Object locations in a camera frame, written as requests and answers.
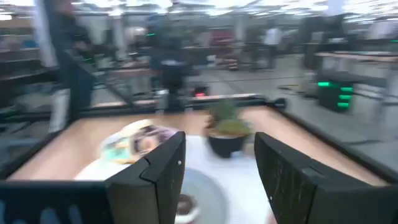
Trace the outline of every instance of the desk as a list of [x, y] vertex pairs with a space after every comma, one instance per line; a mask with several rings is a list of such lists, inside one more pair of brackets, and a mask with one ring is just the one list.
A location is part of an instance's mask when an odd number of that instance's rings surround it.
[[384, 89], [381, 93], [381, 98], [379, 100], [378, 105], [376, 106], [376, 112], [374, 115], [374, 121], [376, 124], [380, 124], [383, 116], [385, 115], [385, 106], [389, 106], [392, 104], [387, 104], [386, 100], [388, 96], [391, 95], [391, 83], [394, 77], [393, 67], [397, 66], [398, 62], [398, 55], [388, 55], [388, 54], [372, 54], [372, 52], [321, 52], [317, 53], [317, 56], [320, 57], [332, 57], [335, 58], [337, 61], [336, 67], [340, 69], [340, 62], [341, 60], [367, 60], [372, 62], [379, 62], [379, 63], [387, 63], [389, 65], [389, 69], [384, 76], [386, 80], [386, 84]]
[[[243, 118], [252, 122], [255, 131], [290, 145], [300, 152], [370, 185], [388, 183], [348, 157], [312, 136], [279, 113], [263, 106], [243, 110]], [[201, 135], [206, 125], [206, 111], [185, 114], [143, 114], [111, 118], [81, 119], [24, 164], [8, 180], [71, 180], [79, 171], [98, 158], [98, 146], [109, 135], [141, 119]]]

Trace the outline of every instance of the gray floor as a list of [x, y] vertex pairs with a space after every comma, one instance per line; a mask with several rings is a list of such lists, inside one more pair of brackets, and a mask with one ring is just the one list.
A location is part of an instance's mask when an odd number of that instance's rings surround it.
[[[290, 56], [278, 59], [277, 69], [273, 72], [207, 70], [199, 77], [192, 78], [192, 81], [206, 82], [210, 87], [211, 95], [259, 93], [270, 99], [287, 98], [289, 99], [289, 113], [398, 171], [396, 163], [398, 161], [398, 149], [396, 149], [398, 107], [389, 107], [384, 116], [384, 122], [375, 124], [376, 100], [355, 96], [351, 112], [339, 114], [317, 106], [315, 100], [304, 99], [294, 93], [278, 90], [279, 85], [297, 84], [302, 80], [303, 75], [299, 64], [299, 58]], [[383, 65], [357, 63], [355, 71], [360, 75], [382, 77], [386, 69]], [[377, 92], [380, 91], [380, 89], [365, 85], [358, 88], [364, 89], [363, 92], [371, 96], [377, 96]], [[394, 90], [393, 95], [398, 96], [398, 88]], [[99, 89], [95, 91], [93, 103], [116, 100], [107, 90]], [[389, 101], [398, 101], [398, 98], [391, 97]]]

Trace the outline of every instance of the green led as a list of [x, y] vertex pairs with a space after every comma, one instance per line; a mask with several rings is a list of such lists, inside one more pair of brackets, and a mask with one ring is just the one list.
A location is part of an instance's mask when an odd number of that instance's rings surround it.
[[351, 99], [351, 95], [339, 95], [338, 98], [340, 98], [342, 100], [350, 100]]
[[340, 88], [342, 91], [353, 91], [352, 87], [341, 87]]
[[318, 86], [330, 86], [330, 82], [318, 82]]
[[337, 106], [339, 107], [349, 107], [349, 103], [338, 103]]

